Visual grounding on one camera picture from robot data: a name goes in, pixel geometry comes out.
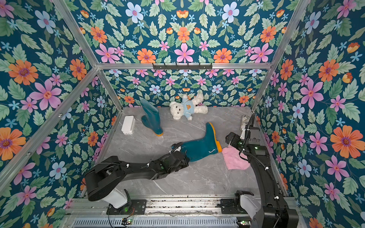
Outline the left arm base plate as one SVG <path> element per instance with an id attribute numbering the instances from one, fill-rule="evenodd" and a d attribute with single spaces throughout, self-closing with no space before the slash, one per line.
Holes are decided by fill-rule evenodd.
<path id="1" fill-rule="evenodd" d="M 111 204 L 108 206 L 107 215 L 144 215 L 146 210 L 146 199 L 132 199 L 126 205 L 119 209 L 114 208 Z"/>

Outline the pink cloth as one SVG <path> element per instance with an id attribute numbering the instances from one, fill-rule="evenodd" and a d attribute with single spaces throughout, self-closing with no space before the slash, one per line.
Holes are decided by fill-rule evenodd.
<path id="1" fill-rule="evenodd" d="M 247 156 L 240 154 L 234 147 L 223 148 L 222 154 L 228 170 L 247 170 L 251 166 Z"/>

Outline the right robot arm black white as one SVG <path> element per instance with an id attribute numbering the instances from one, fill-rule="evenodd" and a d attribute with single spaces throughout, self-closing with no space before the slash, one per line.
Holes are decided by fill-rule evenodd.
<path id="1" fill-rule="evenodd" d="M 241 159 L 246 155 L 259 187 L 259 201 L 251 193 L 236 192 L 236 205 L 250 216 L 250 227 L 296 228 L 299 223 L 298 213 L 288 206 L 276 182 L 270 153 L 266 146 L 260 144 L 259 129 L 249 127 L 245 130 L 244 139 L 231 132 L 225 137 L 225 141 L 239 151 Z"/>

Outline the green rubber boot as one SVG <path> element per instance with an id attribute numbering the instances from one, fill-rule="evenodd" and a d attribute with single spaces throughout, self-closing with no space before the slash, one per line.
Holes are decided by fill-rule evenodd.
<path id="1" fill-rule="evenodd" d="M 158 109 L 145 99 L 141 99 L 140 102 L 145 112 L 145 115 L 141 117 L 142 124 L 151 129 L 157 136 L 162 136 L 163 129 Z"/>
<path id="2" fill-rule="evenodd" d="M 210 122 L 206 123 L 206 131 L 203 138 L 175 143 L 172 145 L 172 149 L 175 148 L 185 155 L 190 162 L 196 162 L 209 155 L 222 152 L 221 144 L 216 138 L 215 128 Z"/>

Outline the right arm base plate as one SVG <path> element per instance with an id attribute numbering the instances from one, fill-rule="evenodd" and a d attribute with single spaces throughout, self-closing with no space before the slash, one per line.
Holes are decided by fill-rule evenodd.
<path id="1" fill-rule="evenodd" d="M 221 209 L 222 214 L 248 214 L 238 199 L 221 199 L 216 207 Z"/>

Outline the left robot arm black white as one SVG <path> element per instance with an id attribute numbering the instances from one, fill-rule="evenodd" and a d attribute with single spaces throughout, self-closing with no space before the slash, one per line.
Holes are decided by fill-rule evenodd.
<path id="1" fill-rule="evenodd" d="M 85 174 L 87 199 L 91 202 L 103 200 L 115 209 L 131 203 L 126 189 L 118 190 L 117 185 L 131 180 L 159 180 L 189 166 L 186 154 L 173 149 L 168 154 L 148 163 L 121 161 L 110 156 L 99 162 Z"/>

